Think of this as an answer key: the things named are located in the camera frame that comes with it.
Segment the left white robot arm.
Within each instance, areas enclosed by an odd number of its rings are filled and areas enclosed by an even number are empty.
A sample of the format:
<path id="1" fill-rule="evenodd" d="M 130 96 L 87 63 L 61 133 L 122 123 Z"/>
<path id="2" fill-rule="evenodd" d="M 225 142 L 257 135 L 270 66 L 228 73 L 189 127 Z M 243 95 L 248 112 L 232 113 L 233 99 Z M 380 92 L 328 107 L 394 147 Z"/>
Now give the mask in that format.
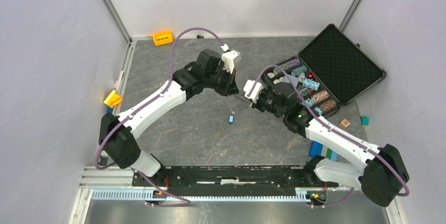
<path id="1" fill-rule="evenodd" d="M 118 115 L 106 113 L 99 132 L 101 150 L 119 168 L 142 172 L 151 185 L 161 185 L 165 180 L 161 163 L 142 151 L 136 140 L 166 112 L 202 93 L 205 88 L 226 97 L 238 94 L 235 64 L 240 59 L 240 52 L 236 50 L 219 54 L 205 49 L 194 62 L 175 71 L 170 80 L 134 107 Z"/>

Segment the wooden letter cube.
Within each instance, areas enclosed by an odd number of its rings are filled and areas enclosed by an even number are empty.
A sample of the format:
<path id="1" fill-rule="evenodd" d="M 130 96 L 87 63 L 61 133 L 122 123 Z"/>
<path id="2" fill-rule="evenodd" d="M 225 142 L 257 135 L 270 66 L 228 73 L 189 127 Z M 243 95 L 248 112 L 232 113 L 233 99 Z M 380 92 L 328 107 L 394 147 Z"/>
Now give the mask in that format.
<path id="1" fill-rule="evenodd" d="M 347 119 L 343 119 L 338 126 L 342 129 L 347 129 L 351 125 L 351 122 Z"/>

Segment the orange block at back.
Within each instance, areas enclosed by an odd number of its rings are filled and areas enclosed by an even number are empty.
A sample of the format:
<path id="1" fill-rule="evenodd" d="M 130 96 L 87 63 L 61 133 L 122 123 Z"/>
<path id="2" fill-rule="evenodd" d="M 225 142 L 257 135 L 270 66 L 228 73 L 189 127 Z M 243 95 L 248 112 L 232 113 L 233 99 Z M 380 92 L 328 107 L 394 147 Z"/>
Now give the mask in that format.
<path id="1" fill-rule="evenodd" d="M 174 41 L 172 31 L 170 30 L 164 30 L 162 32 L 153 33 L 152 39 L 155 46 L 170 44 Z"/>

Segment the black poker chip case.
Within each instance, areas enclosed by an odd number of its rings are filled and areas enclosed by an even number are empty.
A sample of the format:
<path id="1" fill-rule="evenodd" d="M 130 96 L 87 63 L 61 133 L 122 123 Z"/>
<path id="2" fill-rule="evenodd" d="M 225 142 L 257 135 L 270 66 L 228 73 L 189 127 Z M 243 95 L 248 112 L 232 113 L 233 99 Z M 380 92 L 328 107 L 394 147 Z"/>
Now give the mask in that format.
<path id="1" fill-rule="evenodd" d="M 296 56 L 266 70 L 263 90 L 279 96 L 283 112 L 302 101 L 328 117 L 386 77 L 334 24 L 329 24 Z"/>

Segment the teal cube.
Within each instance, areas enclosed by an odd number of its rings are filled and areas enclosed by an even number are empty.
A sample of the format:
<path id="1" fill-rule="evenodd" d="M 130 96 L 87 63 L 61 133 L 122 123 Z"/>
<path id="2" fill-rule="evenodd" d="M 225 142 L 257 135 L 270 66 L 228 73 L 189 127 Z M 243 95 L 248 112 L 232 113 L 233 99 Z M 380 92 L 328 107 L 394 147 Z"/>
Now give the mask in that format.
<path id="1" fill-rule="evenodd" d="M 367 116 L 360 116 L 360 121 L 364 127 L 369 125 L 369 117 Z"/>

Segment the blue green toy bricks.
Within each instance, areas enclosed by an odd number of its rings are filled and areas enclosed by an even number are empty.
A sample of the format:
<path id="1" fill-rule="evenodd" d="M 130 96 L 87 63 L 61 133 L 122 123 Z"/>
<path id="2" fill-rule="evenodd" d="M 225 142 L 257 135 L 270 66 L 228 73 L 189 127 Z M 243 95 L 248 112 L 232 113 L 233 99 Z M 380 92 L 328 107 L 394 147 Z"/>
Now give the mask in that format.
<path id="1" fill-rule="evenodd" d="M 331 161 L 337 161 L 338 158 L 338 154 L 335 151 L 316 141 L 311 143 L 308 156 L 310 158 L 315 156 L 323 156 Z"/>

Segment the orange block at left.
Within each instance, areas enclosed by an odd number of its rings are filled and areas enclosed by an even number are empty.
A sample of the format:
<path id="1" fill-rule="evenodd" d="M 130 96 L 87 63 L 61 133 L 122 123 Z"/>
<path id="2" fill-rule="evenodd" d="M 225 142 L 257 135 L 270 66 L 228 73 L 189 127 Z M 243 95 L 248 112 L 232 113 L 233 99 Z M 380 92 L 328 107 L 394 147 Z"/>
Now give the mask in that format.
<path id="1" fill-rule="evenodd" d="M 122 96 L 119 95 L 115 89 L 113 89 L 105 97 L 103 103 L 109 108 L 114 108 L 115 106 L 119 105 L 122 101 L 123 101 Z"/>

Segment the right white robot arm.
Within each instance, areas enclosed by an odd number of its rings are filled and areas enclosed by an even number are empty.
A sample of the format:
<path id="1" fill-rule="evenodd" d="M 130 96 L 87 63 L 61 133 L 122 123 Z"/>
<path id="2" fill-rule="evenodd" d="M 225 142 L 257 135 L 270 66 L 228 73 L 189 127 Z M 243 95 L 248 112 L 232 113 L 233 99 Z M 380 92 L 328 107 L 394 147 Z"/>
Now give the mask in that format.
<path id="1" fill-rule="evenodd" d="M 287 109 L 280 118 L 292 133 L 324 144 L 348 161 L 338 164 L 323 156 L 313 157 L 303 173 L 308 185 L 334 182 L 360 189 L 380 207 L 389 206 L 396 197 L 410 194 L 410 176 L 395 146 L 379 146 L 355 137 L 309 110 L 302 101 Z"/>

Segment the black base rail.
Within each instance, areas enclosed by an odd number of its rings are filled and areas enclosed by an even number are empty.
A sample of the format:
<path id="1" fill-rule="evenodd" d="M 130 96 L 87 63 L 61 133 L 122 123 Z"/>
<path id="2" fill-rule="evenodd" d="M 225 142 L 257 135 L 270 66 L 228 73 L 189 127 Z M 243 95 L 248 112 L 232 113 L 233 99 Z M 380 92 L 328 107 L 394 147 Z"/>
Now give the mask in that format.
<path id="1" fill-rule="evenodd" d="M 304 166 L 169 166 L 151 180 L 176 196 L 293 196 L 297 188 L 338 187 Z"/>

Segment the blue key tag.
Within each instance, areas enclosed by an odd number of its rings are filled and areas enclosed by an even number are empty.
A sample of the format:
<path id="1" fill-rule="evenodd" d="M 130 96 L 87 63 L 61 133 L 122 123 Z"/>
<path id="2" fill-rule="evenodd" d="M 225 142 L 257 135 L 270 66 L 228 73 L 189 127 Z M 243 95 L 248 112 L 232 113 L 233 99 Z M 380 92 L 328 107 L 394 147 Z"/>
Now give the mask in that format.
<path id="1" fill-rule="evenodd" d="M 228 124 L 232 125 L 235 122 L 235 112 L 231 110 L 230 115 L 228 116 Z"/>

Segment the orange block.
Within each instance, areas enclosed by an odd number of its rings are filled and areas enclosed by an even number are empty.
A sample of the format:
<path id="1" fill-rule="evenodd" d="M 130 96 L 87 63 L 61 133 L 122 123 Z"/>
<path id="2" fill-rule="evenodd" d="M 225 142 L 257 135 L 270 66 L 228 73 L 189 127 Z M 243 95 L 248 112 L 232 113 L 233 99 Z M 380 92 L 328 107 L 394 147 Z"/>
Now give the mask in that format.
<path id="1" fill-rule="evenodd" d="M 155 46 L 170 44 L 174 41 L 172 31 L 170 30 L 164 30 L 162 32 L 153 33 L 152 39 Z"/>
<path id="2" fill-rule="evenodd" d="M 119 105 L 122 101 L 123 101 L 122 96 L 119 95 L 115 89 L 113 89 L 105 97 L 103 103 L 109 108 L 114 108 L 115 106 Z"/>

